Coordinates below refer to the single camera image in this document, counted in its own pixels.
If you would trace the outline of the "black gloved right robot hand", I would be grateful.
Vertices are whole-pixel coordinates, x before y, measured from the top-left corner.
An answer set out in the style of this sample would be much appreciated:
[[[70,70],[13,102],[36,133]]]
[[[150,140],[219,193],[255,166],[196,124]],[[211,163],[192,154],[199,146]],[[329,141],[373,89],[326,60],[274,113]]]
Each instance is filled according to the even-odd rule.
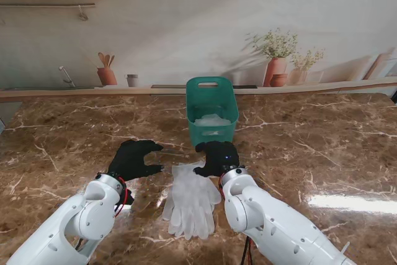
[[[240,166],[238,151],[231,142],[202,142],[196,145],[195,150],[197,153],[205,153],[204,167],[194,168],[194,173],[200,176],[221,177],[224,173]]]

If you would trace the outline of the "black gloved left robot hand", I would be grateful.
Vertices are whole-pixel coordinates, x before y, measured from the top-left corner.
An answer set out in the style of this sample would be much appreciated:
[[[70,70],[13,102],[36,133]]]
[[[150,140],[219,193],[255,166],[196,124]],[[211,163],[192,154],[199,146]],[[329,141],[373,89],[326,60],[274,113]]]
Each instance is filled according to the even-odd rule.
[[[110,163],[107,174],[120,177],[124,181],[131,181],[160,173],[163,166],[159,164],[145,165],[145,156],[162,149],[163,146],[152,140],[124,141]]]

